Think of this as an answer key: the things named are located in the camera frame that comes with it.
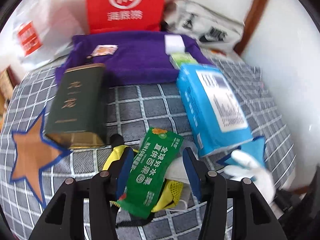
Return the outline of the yellow black pouch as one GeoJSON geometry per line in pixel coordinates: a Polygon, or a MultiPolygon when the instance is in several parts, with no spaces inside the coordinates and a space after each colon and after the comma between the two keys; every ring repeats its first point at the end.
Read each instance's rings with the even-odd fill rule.
{"type": "MultiPolygon", "coordinates": [[[[121,158],[126,145],[115,146],[111,151],[111,154],[106,159],[103,170],[108,170],[113,161],[117,161],[121,158]]],[[[153,207],[151,212],[156,213],[161,210],[175,207],[181,197],[183,190],[183,183],[175,180],[167,180],[164,184],[164,189],[161,191],[157,204],[153,207]]]]}

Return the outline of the brown star mat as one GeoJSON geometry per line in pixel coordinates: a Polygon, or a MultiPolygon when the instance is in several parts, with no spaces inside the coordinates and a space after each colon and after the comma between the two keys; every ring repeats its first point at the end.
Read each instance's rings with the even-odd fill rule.
{"type": "Polygon", "coordinates": [[[43,135],[46,110],[43,109],[27,131],[12,131],[16,157],[10,181],[25,180],[41,206],[47,206],[42,172],[71,154],[71,150],[48,140],[43,135]]]}

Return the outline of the white glove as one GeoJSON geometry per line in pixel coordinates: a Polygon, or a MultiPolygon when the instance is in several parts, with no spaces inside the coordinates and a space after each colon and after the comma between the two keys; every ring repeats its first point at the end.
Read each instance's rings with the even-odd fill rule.
{"type": "Polygon", "coordinates": [[[225,166],[223,169],[225,174],[231,176],[231,180],[235,181],[241,181],[244,178],[250,179],[266,202],[271,204],[276,194],[272,173],[250,154],[241,150],[234,150],[231,153],[231,159],[236,164],[225,166]]]}

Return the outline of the brown wooden door frame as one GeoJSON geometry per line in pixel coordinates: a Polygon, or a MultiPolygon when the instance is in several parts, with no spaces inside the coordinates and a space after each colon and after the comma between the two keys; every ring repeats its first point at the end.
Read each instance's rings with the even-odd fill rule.
{"type": "Polygon", "coordinates": [[[244,33],[241,41],[234,47],[234,51],[241,56],[263,16],[268,0],[253,0],[245,19],[244,33]]]}

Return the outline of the red paper shopping bag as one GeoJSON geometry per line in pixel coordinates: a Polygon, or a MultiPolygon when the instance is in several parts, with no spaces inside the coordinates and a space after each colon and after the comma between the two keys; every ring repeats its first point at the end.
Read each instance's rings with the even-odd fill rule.
{"type": "Polygon", "coordinates": [[[165,0],[86,0],[91,34],[159,31],[165,0]]]}

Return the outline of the dark green tea box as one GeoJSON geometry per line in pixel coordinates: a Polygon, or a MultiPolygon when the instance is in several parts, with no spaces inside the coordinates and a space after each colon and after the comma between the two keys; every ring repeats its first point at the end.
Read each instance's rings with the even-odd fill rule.
{"type": "Polygon", "coordinates": [[[51,105],[45,134],[67,148],[106,144],[101,85],[105,65],[93,63],[67,69],[51,105]]]}

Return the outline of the grey checked bed sheet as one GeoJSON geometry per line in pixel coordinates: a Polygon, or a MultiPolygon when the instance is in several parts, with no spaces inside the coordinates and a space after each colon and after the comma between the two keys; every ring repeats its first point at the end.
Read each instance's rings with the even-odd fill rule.
{"type": "MultiPolygon", "coordinates": [[[[25,180],[10,181],[16,152],[12,131],[26,131],[41,111],[49,111],[56,94],[57,60],[29,72],[13,91],[1,132],[1,207],[12,233],[28,239],[43,208],[25,180]]],[[[263,87],[261,71],[244,63],[213,59],[231,83],[254,136],[266,139],[265,161],[275,186],[291,184],[295,176],[293,141],[271,94],[263,87]]],[[[174,83],[130,85],[107,89],[102,100],[108,135],[120,134],[127,145],[139,148],[150,127],[173,131],[186,140],[193,136],[180,94],[174,83]]],[[[50,201],[68,177],[91,178],[111,153],[111,147],[75,150],[42,172],[43,192],[50,201]]],[[[205,204],[190,197],[183,211],[159,211],[154,220],[136,228],[119,228],[120,239],[197,239],[205,204]]]]}

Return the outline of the white sponge block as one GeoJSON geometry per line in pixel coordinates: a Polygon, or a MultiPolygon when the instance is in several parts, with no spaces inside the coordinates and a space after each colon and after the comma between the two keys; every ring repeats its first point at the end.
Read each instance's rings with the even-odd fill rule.
{"type": "Polygon", "coordinates": [[[165,53],[167,55],[184,53],[185,45],[181,35],[164,35],[165,53]]]}

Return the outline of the blue tissue pack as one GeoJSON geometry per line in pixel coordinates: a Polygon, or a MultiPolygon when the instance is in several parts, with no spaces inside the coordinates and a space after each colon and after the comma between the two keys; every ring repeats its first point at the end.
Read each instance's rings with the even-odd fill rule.
{"type": "Polygon", "coordinates": [[[176,86],[199,157],[230,150],[253,139],[240,104],[218,68],[182,64],[176,86]]]}

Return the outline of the blue star mat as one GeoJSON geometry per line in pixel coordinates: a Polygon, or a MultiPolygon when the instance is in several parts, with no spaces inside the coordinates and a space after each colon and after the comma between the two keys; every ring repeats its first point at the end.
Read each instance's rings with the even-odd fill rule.
{"type": "MultiPolygon", "coordinates": [[[[240,146],[238,146],[235,150],[240,150],[242,152],[247,153],[262,166],[266,167],[265,160],[264,160],[264,152],[265,152],[265,137],[264,136],[257,136],[253,138],[252,141],[246,142],[240,146]]],[[[240,164],[236,160],[233,159],[231,154],[228,154],[217,161],[218,164],[222,166],[227,165],[236,165],[240,167],[244,167],[243,164],[240,164]]]]}

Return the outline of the grey Nike waist bag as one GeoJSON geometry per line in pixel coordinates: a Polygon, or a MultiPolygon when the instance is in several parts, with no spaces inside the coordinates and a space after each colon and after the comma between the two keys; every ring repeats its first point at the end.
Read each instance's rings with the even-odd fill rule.
{"type": "Polygon", "coordinates": [[[173,0],[166,4],[163,20],[171,33],[184,34],[199,46],[231,52],[242,39],[244,23],[214,12],[190,0],[173,0]]]}

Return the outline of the white Miniso plastic bag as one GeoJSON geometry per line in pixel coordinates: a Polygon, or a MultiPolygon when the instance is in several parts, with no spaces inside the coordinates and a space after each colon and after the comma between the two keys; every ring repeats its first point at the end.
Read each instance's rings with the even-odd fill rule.
{"type": "Polygon", "coordinates": [[[72,38],[83,34],[76,18],[61,0],[29,0],[17,8],[14,38],[20,62],[37,68],[67,55],[72,38]]]}

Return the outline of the light green packet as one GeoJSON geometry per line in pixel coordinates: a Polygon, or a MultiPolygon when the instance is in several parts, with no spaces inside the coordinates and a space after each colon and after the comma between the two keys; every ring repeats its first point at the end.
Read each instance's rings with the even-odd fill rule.
{"type": "Polygon", "coordinates": [[[197,64],[197,61],[191,56],[190,53],[170,54],[169,61],[177,70],[180,70],[182,64],[197,64]]]}

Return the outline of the green snack packet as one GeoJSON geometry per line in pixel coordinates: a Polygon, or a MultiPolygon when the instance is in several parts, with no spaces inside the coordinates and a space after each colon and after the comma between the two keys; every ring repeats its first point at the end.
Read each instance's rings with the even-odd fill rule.
{"type": "Polygon", "coordinates": [[[130,214],[146,219],[157,204],[167,168],[176,158],[184,138],[151,127],[133,160],[125,195],[118,200],[130,214]]]}

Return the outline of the wooden bedside furniture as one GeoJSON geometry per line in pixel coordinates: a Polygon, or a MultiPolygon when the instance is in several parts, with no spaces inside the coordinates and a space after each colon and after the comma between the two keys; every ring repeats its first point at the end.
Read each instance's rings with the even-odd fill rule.
{"type": "Polygon", "coordinates": [[[17,80],[11,66],[1,71],[1,128],[3,127],[4,118],[7,113],[14,88],[20,82],[17,80]]]}

